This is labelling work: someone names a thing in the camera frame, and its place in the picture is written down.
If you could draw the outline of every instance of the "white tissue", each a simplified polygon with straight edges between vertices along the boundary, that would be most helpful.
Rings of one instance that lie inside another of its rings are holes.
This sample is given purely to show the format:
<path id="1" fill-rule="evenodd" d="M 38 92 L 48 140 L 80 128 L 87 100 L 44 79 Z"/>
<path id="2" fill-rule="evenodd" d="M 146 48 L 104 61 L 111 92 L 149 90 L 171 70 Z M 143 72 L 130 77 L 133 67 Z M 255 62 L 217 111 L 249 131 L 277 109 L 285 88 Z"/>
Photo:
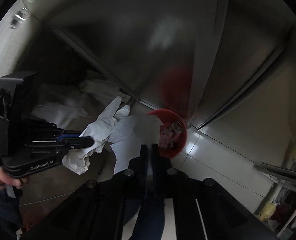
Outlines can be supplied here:
<path id="1" fill-rule="evenodd" d="M 131 115 L 120 120 L 109 137 L 111 149 L 116 156 L 114 173 L 128 168 L 129 161 L 139 157 L 142 144 L 150 147 L 159 143 L 160 125 L 155 115 Z"/>
<path id="2" fill-rule="evenodd" d="M 63 158 L 63 165 L 77 174 L 83 174 L 88 170 L 90 165 L 89 156 L 95 152 L 102 152 L 105 142 L 108 140 L 113 128 L 117 125 L 118 120 L 113 117 L 125 116 L 129 114 L 127 110 L 130 107 L 123 107 L 117 111 L 121 103 L 121 97 L 116 97 L 98 116 L 97 120 L 87 126 L 80 136 L 91 136 L 94 144 L 89 148 L 78 150 L 70 150 L 69 153 Z"/>

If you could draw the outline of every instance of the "red object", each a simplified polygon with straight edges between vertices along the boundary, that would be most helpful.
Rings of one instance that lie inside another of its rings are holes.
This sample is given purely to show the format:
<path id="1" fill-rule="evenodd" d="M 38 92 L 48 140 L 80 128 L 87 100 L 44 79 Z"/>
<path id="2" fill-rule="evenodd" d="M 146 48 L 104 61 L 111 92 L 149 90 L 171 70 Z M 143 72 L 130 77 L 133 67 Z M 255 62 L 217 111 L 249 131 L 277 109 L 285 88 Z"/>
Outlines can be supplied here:
<path id="1" fill-rule="evenodd" d="M 186 118 L 193 66 L 172 67 L 160 77 L 161 98 L 167 108 Z"/>
<path id="2" fill-rule="evenodd" d="M 183 131 L 178 136 L 178 140 L 177 140 L 178 146 L 175 149 L 174 148 L 163 149 L 159 147 L 159 152 L 161 156 L 169 159 L 174 158 L 176 155 L 179 154 L 179 152 L 183 150 L 187 142 L 187 127 L 184 120 L 178 114 L 168 109 L 159 109 L 159 110 L 151 111 L 147 114 L 156 115 L 166 127 L 169 127 L 175 121 L 178 121 L 181 124 Z"/>

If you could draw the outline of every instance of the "hand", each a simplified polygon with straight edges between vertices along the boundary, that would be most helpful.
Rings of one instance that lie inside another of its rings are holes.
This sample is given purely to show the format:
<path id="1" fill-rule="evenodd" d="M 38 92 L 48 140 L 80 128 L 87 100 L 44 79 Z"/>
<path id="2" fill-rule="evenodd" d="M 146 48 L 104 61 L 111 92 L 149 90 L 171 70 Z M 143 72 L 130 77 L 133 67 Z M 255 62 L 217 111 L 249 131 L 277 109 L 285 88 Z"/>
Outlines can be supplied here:
<path id="1" fill-rule="evenodd" d="M 29 177 L 14 179 L 10 177 L 2 167 L 0 167 L 0 190 L 6 188 L 6 184 L 16 187 L 17 189 L 24 188 L 29 181 Z"/>

